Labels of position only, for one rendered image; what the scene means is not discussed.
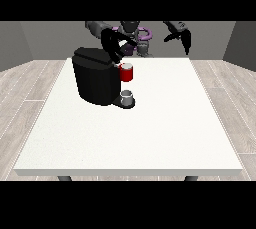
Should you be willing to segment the small grey cup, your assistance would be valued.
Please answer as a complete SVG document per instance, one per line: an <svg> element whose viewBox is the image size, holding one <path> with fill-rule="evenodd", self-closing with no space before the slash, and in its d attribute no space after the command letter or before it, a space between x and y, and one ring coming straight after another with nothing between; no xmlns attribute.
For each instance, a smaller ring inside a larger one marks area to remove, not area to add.
<svg viewBox="0 0 256 229"><path fill-rule="evenodd" d="M133 102L133 94L130 90L123 90L120 93L120 97L121 97L121 104L124 106L129 106Z"/></svg>

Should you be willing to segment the red pod holder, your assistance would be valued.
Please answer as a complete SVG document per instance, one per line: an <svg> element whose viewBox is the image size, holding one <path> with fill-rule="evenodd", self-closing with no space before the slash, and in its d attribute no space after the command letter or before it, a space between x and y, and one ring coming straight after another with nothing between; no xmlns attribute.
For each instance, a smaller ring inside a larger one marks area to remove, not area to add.
<svg viewBox="0 0 256 229"><path fill-rule="evenodd" d="M119 66L120 80L129 82L133 79L133 65L131 63L123 63Z"/></svg>

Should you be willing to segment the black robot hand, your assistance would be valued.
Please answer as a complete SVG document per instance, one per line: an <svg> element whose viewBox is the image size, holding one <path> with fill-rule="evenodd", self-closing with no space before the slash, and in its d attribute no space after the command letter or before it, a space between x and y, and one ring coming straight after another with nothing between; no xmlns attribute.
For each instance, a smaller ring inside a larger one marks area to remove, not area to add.
<svg viewBox="0 0 256 229"><path fill-rule="evenodd" d="M126 50L137 45L130 37L109 28L101 31L101 44L115 64L120 63Z"/></svg>
<svg viewBox="0 0 256 229"><path fill-rule="evenodd" d="M188 29L185 29L181 32L175 32L175 33L169 34L164 38L164 41L168 42L173 39L180 39L184 47L185 53L189 54L191 43L192 43L191 38L192 38L191 32Z"/></svg>

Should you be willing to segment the black coffee machine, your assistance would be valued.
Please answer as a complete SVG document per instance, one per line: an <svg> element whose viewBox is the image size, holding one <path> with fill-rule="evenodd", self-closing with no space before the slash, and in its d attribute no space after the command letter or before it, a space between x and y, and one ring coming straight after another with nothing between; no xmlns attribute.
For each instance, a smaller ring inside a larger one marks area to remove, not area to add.
<svg viewBox="0 0 256 229"><path fill-rule="evenodd" d="M72 64L79 95L101 106L116 105L123 109L135 106L134 97L121 96L120 69L104 49L80 47L74 51Z"/></svg>

